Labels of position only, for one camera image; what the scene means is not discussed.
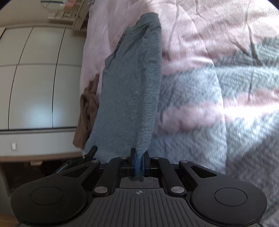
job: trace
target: folded clothing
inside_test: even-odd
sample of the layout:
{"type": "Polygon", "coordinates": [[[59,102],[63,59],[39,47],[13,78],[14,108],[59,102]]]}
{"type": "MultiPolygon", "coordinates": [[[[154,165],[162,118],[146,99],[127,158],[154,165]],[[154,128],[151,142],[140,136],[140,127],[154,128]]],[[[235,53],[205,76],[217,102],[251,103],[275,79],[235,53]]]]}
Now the folded clothing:
{"type": "Polygon", "coordinates": [[[106,59],[102,95],[86,153],[96,145],[95,158],[109,162],[136,148],[137,174],[155,125],[162,75],[161,24],[147,13],[123,33],[106,59]]]}
{"type": "Polygon", "coordinates": [[[94,80],[89,82],[88,87],[80,96],[80,117],[73,144],[81,149],[84,149],[97,117],[99,108],[99,99],[96,95],[98,82],[99,74],[96,74],[94,80]]]}

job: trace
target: wooden floor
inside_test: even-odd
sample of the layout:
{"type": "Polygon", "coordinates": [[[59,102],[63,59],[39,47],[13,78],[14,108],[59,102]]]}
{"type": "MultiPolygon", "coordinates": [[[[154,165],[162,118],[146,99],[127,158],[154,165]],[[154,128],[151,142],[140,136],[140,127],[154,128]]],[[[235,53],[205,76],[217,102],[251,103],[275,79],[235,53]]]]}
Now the wooden floor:
{"type": "Polygon", "coordinates": [[[15,216],[0,214],[0,227],[15,227],[18,221],[15,216]]]}

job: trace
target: light switch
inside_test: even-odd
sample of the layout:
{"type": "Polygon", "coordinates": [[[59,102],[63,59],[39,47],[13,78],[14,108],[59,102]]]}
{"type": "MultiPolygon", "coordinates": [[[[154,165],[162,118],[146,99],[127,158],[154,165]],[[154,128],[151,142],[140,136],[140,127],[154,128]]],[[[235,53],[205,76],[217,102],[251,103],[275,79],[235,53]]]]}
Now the light switch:
{"type": "Polygon", "coordinates": [[[11,143],[11,149],[12,149],[12,151],[17,150],[16,143],[11,143]]]}

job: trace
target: crosshair marking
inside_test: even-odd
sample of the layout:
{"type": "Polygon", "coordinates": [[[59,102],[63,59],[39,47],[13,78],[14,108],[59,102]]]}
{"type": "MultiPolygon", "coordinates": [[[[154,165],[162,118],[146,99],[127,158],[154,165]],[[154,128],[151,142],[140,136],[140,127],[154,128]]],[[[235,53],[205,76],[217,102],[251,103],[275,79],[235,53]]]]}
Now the crosshair marking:
{"type": "Polygon", "coordinates": [[[138,195],[141,195],[141,194],[144,193],[144,192],[141,191],[141,190],[138,190],[138,191],[136,191],[136,193],[137,193],[138,195]]]}

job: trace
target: pink and gray comforter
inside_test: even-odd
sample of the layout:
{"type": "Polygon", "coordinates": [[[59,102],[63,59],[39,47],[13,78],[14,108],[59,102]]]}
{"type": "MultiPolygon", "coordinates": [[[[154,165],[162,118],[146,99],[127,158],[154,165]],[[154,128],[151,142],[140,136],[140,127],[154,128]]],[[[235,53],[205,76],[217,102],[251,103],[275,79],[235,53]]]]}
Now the pink and gray comforter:
{"type": "Polygon", "coordinates": [[[96,0],[89,6],[80,91],[102,74],[127,26],[156,12],[162,84],[150,155],[188,159],[251,182],[268,198],[262,224],[279,226],[278,10],[267,0],[96,0]]]}

